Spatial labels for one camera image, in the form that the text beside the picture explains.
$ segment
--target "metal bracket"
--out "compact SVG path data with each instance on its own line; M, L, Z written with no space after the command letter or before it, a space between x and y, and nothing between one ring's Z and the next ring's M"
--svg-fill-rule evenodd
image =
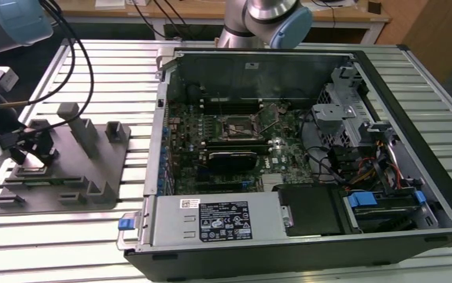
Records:
M172 63L174 59L174 48L162 47L157 50L156 53L156 66L158 71L166 70L176 62Z
M124 241L124 232L126 230L137 230L137 227L140 227L141 225L141 211L138 212L129 212L129 213L125 213L122 214L122 217L118 219L120 223L122 221L133 221L133 228L132 229L121 229L120 226L117 227L118 228L118 232L117 232L117 241L116 241L116 246L117 246L117 249L120 251L124 251L126 249L134 249L137 244L133 243L133 244L128 244L125 241Z
M342 120L354 117L354 113L338 104L314 104L310 112L320 131L326 134L336 134L341 129Z

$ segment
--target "warning label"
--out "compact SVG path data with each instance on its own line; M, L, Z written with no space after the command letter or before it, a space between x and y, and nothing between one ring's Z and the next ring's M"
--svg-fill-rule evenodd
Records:
M248 202L200 204L200 240L202 242L252 239Z

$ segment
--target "black cable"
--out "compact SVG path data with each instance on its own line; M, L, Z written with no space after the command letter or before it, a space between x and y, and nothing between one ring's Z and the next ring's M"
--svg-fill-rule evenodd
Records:
M314 2L314 0L310 0L312 3L316 5L316 6L320 6L320 7L329 7L330 10L332 10L332 39L334 39L334 28L336 28L336 15L334 15L334 7L336 8L341 8L342 5L329 5L328 3L322 2L324 5L318 4Z
M164 34L161 34L157 30L154 30L154 28L152 27L152 25L148 23L145 16L141 14L141 11L140 11L140 8L138 8L138 6L137 6L136 0L133 0L133 4L134 4L134 9L137 10L138 15L140 15L141 19L144 20L144 22L145 22L145 24L146 24L146 27L150 29L150 31L152 31L154 34L157 34L160 37L162 37L165 40L172 40L172 38L165 37Z
M52 2L49 2L49 5L53 6L52 8L54 9L54 12L56 12L58 15L62 15L61 7L58 6L58 4L57 4L54 1L52 1Z
M56 124L52 124L52 125L49 125L49 126L46 126L46 127L44 127L44 128L34 129L34 130L30 131L30 132L22 133L22 134L21 134L21 138L28 137L28 136L32 136L32 135L34 135L34 134L37 134L37 133L40 133L40 132L42 132L42 131L49 131L50 129L53 129L53 128L56 128L56 127L60 127L60 126L68 124L69 122L74 121L74 119L77 119L77 118L80 117L80 115L82 115L82 113L84 113L84 111L85 111L85 109L86 109L86 107L88 107L88 105L89 105L90 98L92 98L93 92L94 92L93 66L90 65L90 60L89 60L89 56L88 56L88 54L86 54L85 47L84 47L84 45L82 45L82 42L81 42L81 40L80 40L80 38L78 38L78 36L77 36L74 30L72 29L69 23L68 23L66 20L62 18L62 16L58 15L58 14L56 13L54 9L53 9L52 6L50 6L50 5L57 5L57 3L54 2L54 0L48 0L48 1L50 2L50 4L46 3L46 2L44 2L44 1L41 2L41 6L42 6L44 10L48 12L49 15L56 16L57 19L58 19L58 21L64 24L64 26L66 27L69 33L72 34L72 37L73 37L73 39L76 40L77 45L80 46L81 51L82 51L82 53L84 53L84 59L85 59L86 66L88 66L88 69L89 69L89 93L88 93L88 96L86 96L86 99L85 99L85 102L84 102L84 105L82 105L81 109L78 110L77 114L76 114L70 119L64 120L64 121L61 121L61 122L58 122L58 123L56 123Z
M154 4L157 6L157 8L160 9L160 11L162 12L164 16L166 17L168 21L172 23L172 26L174 28L174 30L177 31L177 33L180 34L180 37L184 39L184 33L180 31L180 29L177 28L177 25L174 24L172 18L169 17L168 13L165 12L165 10L162 9L161 5L158 4L157 0L154 0Z
M170 5L170 3L168 2L168 0L164 0L164 2L166 3L166 5L169 6L169 9L172 9L173 13L177 15L178 19L181 20L181 23L184 24L184 26L188 28L190 25L188 25L182 19L182 17L180 16L177 10L174 10L173 6Z
M49 9L50 11L53 11L53 13L49 13L50 17L53 18L53 20L56 21L56 23L58 24L58 27L62 31L64 37L68 41L68 46L69 46L69 51L72 53L72 62L69 65L69 70L65 76L65 79L62 80L62 82L60 83L60 85L57 86L57 88L50 91L48 94L45 94L42 97L37 98L36 100L30 100L26 102L26 105L32 105L34 103L42 102L44 100L46 100L49 97L52 97L60 90L61 88L65 86L65 84L68 83L69 77L73 74L73 69L76 67L76 50L73 48L73 42L69 36L69 32L66 31L66 27L64 26L64 24L61 23L58 17L56 17L54 15L60 14L58 10L56 10L54 5L41 1L41 5L46 5L46 7L44 9Z
M322 162L320 162L320 160L313 156L310 155L309 153L309 150L310 149L321 149L321 148L325 148L322 146L310 146L305 149L305 154L308 155L308 157L321 166L325 168L325 170L328 171L328 173L332 175L332 177L334 177L336 181L338 183L341 183L342 185L346 185L349 186L350 184L342 179L341 176L337 175L337 173L326 166L326 164L324 164Z
M190 26L192 26L192 25L188 25L188 24L185 23L182 17L180 16L177 10L173 8L173 6L170 5L170 3L168 2L168 0L164 0L164 2L168 4L169 9L172 9L173 13L177 15L178 19L181 20L181 23L182 23L184 27L186 28L188 33L189 33L189 34L192 35L192 37L196 39L196 37L197 37L198 35L201 35L201 33L204 32L204 30L205 30L205 28L206 28L208 26L206 26L206 25L202 25L201 30L198 31L198 33L197 33L197 34L193 34L193 33L190 32Z

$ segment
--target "aluminum extrusion table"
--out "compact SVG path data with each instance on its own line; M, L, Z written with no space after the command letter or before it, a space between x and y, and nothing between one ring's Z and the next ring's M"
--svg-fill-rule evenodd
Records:
M120 201L112 210L76 213L0 216L0 282L148 282L116 248L117 220L141 207L152 112L158 81L156 51L160 47L213 47L212 42L84 40L93 63L94 95L82 118L93 123L110 120L130 126ZM89 78L82 53L61 92L29 106L20 116L60 119L53 114L61 102L85 100ZM410 52L396 46L304 44L298 48L356 48L368 55L402 108L452 177L452 99ZM32 99L64 80L69 69L69 47L60 47ZM372 104L381 116L378 104ZM0 183L12 161L0 163ZM312 272L256 275L205 282L448 282L452 281L452 248L441 248L394 265L328 269Z

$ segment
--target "blue latch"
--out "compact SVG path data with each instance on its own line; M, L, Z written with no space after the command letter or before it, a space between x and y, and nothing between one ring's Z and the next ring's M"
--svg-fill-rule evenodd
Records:
M348 196L348 202L350 207L364 205L377 205L377 201L372 192L357 192Z
M424 194L420 190L416 191L414 196L416 196L418 203L424 203L426 201L426 198L424 197Z
M133 218L118 219L117 230L118 231L134 230L134 219Z

